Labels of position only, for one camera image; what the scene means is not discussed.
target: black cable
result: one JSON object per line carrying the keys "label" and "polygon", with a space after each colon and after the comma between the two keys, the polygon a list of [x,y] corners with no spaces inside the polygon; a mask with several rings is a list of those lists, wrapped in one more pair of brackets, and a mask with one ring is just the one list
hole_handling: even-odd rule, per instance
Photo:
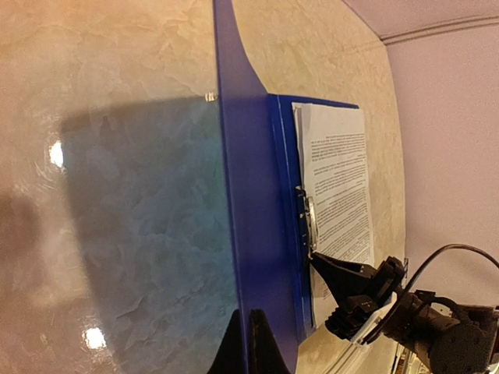
{"label": "black cable", "polygon": [[367,334],[367,336],[364,338],[363,344],[371,344],[380,336],[381,331],[383,330],[384,326],[387,324],[388,320],[395,314],[395,312],[397,311],[397,308],[402,303],[402,300],[409,293],[409,291],[411,290],[414,283],[418,280],[421,273],[435,259],[435,257],[439,256],[441,253],[446,252],[450,249],[462,249],[465,251],[478,253],[479,255],[481,255],[481,256],[485,257],[486,259],[488,259],[489,261],[491,261],[499,269],[499,261],[497,261],[494,257],[489,255],[487,252],[483,251],[482,249],[478,249],[476,247],[473,247],[471,245],[466,245],[466,244],[447,244],[447,245],[444,245],[442,248],[438,249],[430,257],[428,257],[426,259],[426,261],[421,264],[421,266],[418,268],[418,270],[416,270],[416,272],[412,276],[411,280],[405,286],[404,291],[402,291],[402,293],[398,296],[395,304],[391,307],[391,309],[388,311],[387,315],[380,321],[380,323],[378,323],[376,325],[376,327],[374,327],[373,330]]}

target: paper document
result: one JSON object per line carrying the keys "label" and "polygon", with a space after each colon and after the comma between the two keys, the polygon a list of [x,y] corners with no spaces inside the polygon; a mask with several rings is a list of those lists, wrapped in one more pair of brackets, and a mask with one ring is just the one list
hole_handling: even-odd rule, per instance
{"label": "paper document", "polygon": [[[302,184],[318,226],[317,251],[373,265],[366,130],[360,109],[293,103]],[[337,305],[311,269],[313,318],[321,325]]]}

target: blue folder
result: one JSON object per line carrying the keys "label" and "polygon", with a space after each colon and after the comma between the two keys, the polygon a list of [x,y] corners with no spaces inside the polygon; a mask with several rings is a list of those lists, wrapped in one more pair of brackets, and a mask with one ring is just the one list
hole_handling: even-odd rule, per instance
{"label": "blue folder", "polygon": [[[225,179],[241,320],[263,309],[290,372],[314,330],[292,102],[353,104],[269,94],[253,70],[231,0],[214,0]],[[247,342],[247,323],[242,326]]]}

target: beige textured wall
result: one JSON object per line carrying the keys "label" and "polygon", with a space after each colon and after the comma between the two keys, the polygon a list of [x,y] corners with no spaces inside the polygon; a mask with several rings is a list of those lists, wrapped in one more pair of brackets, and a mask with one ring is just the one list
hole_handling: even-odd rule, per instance
{"label": "beige textured wall", "polygon": [[[269,92],[358,104],[366,116],[376,264],[404,258],[402,145],[385,46],[343,2],[234,1],[246,53]],[[345,346],[324,328],[300,347],[299,373],[322,374]],[[359,372],[387,373],[381,338]]]}

